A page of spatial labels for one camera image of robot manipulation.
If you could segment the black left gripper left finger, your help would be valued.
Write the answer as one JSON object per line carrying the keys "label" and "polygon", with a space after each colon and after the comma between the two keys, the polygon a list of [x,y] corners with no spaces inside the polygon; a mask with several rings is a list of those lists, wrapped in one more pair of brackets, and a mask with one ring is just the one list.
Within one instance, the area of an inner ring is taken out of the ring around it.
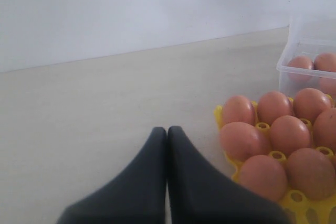
{"label": "black left gripper left finger", "polygon": [[152,129],[132,162],[112,181],[68,206],[58,223],[165,223],[167,133]]}

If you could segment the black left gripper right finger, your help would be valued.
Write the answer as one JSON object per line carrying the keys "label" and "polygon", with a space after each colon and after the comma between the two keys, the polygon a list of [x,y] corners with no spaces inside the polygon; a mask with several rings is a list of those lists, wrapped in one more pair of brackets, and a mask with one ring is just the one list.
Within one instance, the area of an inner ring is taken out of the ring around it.
{"label": "black left gripper right finger", "polygon": [[167,133],[167,182],[173,223],[288,223],[276,204],[219,172],[180,126]]}

